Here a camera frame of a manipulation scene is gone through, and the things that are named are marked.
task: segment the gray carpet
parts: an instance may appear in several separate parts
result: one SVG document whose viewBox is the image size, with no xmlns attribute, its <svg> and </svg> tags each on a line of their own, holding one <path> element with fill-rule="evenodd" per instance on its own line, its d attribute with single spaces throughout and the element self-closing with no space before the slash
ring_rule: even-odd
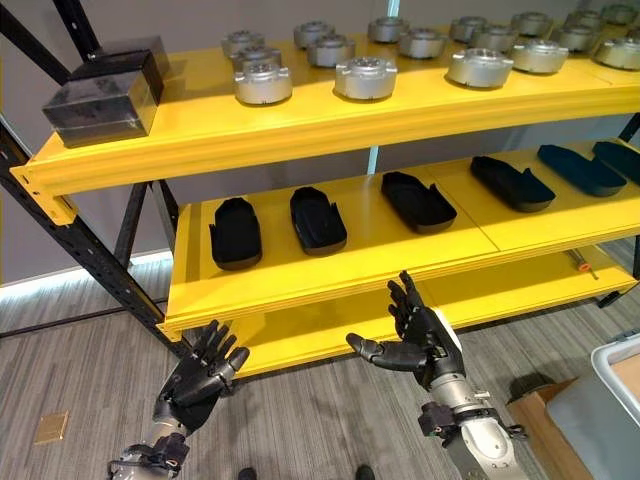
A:
<svg viewBox="0 0 640 480">
<path fill-rule="evenodd" d="M 610 251 L 629 264 L 631 246 L 615 242 Z M 158 284 L 166 282 L 162 271 Z M 37 312 L 29 301 L 40 302 Z M 64 292 L 44 301 L 23 297 L 12 315 L 37 313 L 38 321 L 50 321 L 68 313 Z M 4 322 L 8 310 L 0 308 Z M 640 327 L 640 288 L 604 310 L 582 302 L 460 337 L 469 378 L 491 392 L 509 422 L 504 405 L 514 381 L 526 389 L 542 375 L 573 378 L 589 369 L 594 347 L 634 327 Z M 174 362 L 128 314 L 0 340 L 0 478 L 104 478 L 107 460 L 142 437 Z M 350 479 L 363 462 L 379 479 L 459 478 L 439 442 L 420 433 L 416 419 L 427 400 L 410 374 L 353 357 L 257 377 L 221 400 L 189 439 L 180 478 L 231 480 L 253 465 L 265 480 Z M 67 409 L 65 439 L 33 446 L 39 417 Z M 518 443 L 516 454 L 530 478 L 546 478 L 526 444 Z"/>
</svg>

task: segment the yellow shelving unit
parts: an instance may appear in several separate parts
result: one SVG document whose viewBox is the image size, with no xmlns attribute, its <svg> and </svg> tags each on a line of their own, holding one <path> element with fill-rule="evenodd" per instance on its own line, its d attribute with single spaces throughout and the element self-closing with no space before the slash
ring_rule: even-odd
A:
<svg viewBox="0 0 640 480">
<path fill-rule="evenodd" d="M 630 113 L 638 110 L 640 73 L 570 58 L 555 75 L 513 71 L 503 88 L 472 90 L 444 80 L 449 44 L 436 60 L 399 57 L 394 46 L 354 35 L 357 54 L 395 58 L 393 95 L 349 102 L 333 94 L 334 72 L 309 67 L 291 42 L 276 44 L 292 71 L 291 99 L 268 107 L 240 105 L 231 64 L 221 49 L 170 55 L 149 136 L 66 149 L 54 134 L 26 165 L 12 170 L 59 225 L 75 217 L 64 195 L 159 178 L 335 153 L 491 128 Z"/>
<path fill-rule="evenodd" d="M 614 27 L 604 33 L 622 34 Z M 274 46 L 292 72 L 292 98 L 247 107 L 235 100 L 231 64 L 221 49 L 171 54 L 149 136 L 65 149 L 54 134 L 12 174 L 53 222 L 69 225 L 77 215 L 68 197 L 73 193 L 640 109 L 640 73 L 607 68 L 587 56 L 571 56 L 554 75 L 513 71 L 503 88 L 477 90 L 444 79 L 460 44 L 449 44 L 441 58 L 418 61 L 399 57 L 395 46 L 369 44 L 363 34 L 352 37 L 357 55 L 396 60 L 390 98 L 338 98 L 333 70 L 309 67 L 304 52 L 282 42 Z M 591 146 L 570 145 L 587 156 Z M 495 156 L 520 170 L 531 167 L 556 200 L 542 212 L 514 212 L 470 175 L 470 159 L 405 169 L 435 183 L 458 212 L 447 230 L 417 235 L 381 195 L 381 175 L 327 182 L 317 187 L 338 204 L 349 236 L 342 251 L 319 258 L 302 252 L 291 226 L 294 188 L 251 194 L 264 255 L 239 272 L 221 271 L 211 257 L 209 224 L 223 199 L 184 206 L 166 318 L 158 328 L 178 341 L 184 330 L 213 318 L 232 324 L 239 343 L 252 351 L 241 371 L 247 376 L 346 353 L 350 331 L 395 337 L 385 284 L 402 269 L 414 276 L 425 301 L 458 328 L 637 283 L 592 245 L 640 234 L 639 186 L 590 197 L 536 160 L 534 150 Z M 563 253 L 570 248 L 581 249 L 598 280 L 576 271 Z"/>
<path fill-rule="evenodd" d="M 588 142 L 570 147 L 589 157 L 592 145 Z M 247 200 L 260 221 L 263 259 L 255 267 L 239 272 L 220 270 L 211 257 L 209 224 L 223 199 L 185 206 L 178 221 L 169 304 L 161 330 L 177 339 L 182 330 L 205 325 L 212 318 L 235 320 L 305 305 L 313 311 L 323 308 L 322 302 L 347 296 L 350 304 L 355 302 L 352 295 L 379 291 L 401 269 L 407 269 L 418 281 L 439 282 L 461 272 L 483 272 L 507 262 L 640 233 L 638 185 L 629 182 L 615 196 L 592 197 L 537 160 L 536 150 L 495 156 L 519 170 L 532 168 L 556 193 L 551 206 L 533 214 L 509 209 L 473 178 L 469 171 L 471 159 L 423 165 L 404 171 L 426 185 L 435 182 L 458 211 L 458 217 L 443 232 L 418 235 L 407 229 L 380 193 L 382 174 L 335 180 L 318 184 L 317 188 L 337 203 L 349 233 L 347 246 L 334 255 L 310 257 L 300 248 L 290 221 L 289 199 L 295 188 L 257 193 L 248 195 Z M 514 265 L 514 271 L 521 268 Z M 542 268 L 541 265 L 547 268 L 545 263 L 533 263 L 531 267 Z M 628 274 L 626 280 L 634 282 Z M 572 282 L 564 284 L 567 293 L 554 292 L 558 298 L 579 297 L 577 292 L 582 287 Z M 602 291 L 617 288 L 605 287 L 605 281 L 596 285 L 604 287 Z M 445 303 L 452 302 L 450 296 L 445 298 Z M 537 308 L 549 303 L 536 301 L 533 297 Z M 484 310 L 478 315 L 486 320 L 496 318 Z M 458 314 L 451 320 L 457 324 Z"/>
</svg>

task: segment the metal forearm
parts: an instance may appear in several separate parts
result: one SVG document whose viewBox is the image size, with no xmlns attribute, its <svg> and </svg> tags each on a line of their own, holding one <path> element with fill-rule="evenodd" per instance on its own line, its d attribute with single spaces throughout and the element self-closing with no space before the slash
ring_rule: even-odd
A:
<svg viewBox="0 0 640 480">
<path fill-rule="evenodd" d="M 171 435 L 180 435 L 182 441 L 187 436 L 187 429 L 178 420 L 172 417 L 164 417 L 153 422 L 149 433 L 141 445 L 153 447 L 161 439 L 171 437 Z M 120 460 L 112 462 L 109 470 L 113 473 L 113 480 L 160 480 L 173 478 L 174 472 L 167 468 L 154 467 L 150 465 L 140 465 L 142 460 L 140 453 L 130 452 L 126 449 Z"/>
<path fill-rule="evenodd" d="M 423 429 L 425 424 L 429 425 L 427 429 L 431 428 L 432 432 L 445 439 L 443 446 L 462 478 L 527 478 L 516 462 L 509 433 L 487 400 L 488 393 L 474 392 L 464 375 L 447 374 L 434 379 L 431 394 L 435 402 L 423 407 L 423 416 L 430 417 L 432 423 L 428 424 L 421 417 L 421 425 Z M 446 410 L 444 416 L 442 410 L 437 410 L 439 406 L 450 410 L 448 420 Z"/>
</svg>

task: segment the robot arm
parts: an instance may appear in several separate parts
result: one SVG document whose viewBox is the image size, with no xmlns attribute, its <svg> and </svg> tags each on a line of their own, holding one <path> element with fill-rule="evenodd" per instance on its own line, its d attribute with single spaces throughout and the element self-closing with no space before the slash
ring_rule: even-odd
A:
<svg viewBox="0 0 640 480">
<path fill-rule="evenodd" d="M 160 391 L 153 424 L 143 443 L 131 445 L 119 460 L 109 462 L 112 480 L 175 478 L 189 452 L 186 438 L 209 418 L 220 395 L 247 358 L 249 349 L 235 348 L 235 335 L 213 321 L 196 342 L 191 354 L 180 360 Z"/>
<path fill-rule="evenodd" d="M 512 438 L 521 427 L 505 427 L 488 402 L 487 392 L 475 392 L 466 378 L 462 350 L 446 321 L 426 307 L 413 280 L 402 272 L 403 290 L 390 281 L 394 305 L 389 312 L 401 342 L 376 342 L 355 333 L 349 345 L 365 360 L 389 370 L 413 372 L 431 392 L 418 422 L 426 436 L 439 436 L 463 478 L 519 480 L 526 475 L 515 460 Z"/>
</svg>

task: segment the person's shoe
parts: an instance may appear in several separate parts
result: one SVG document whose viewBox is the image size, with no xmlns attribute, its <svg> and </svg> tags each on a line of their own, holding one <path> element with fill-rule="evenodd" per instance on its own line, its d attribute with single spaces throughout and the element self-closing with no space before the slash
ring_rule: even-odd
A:
<svg viewBox="0 0 640 480">
<path fill-rule="evenodd" d="M 376 476 L 369 465 L 360 465 L 356 470 L 356 480 L 376 480 Z"/>
<path fill-rule="evenodd" d="M 238 480 L 258 480 L 258 474 L 252 467 L 243 468 L 238 474 Z"/>
</svg>

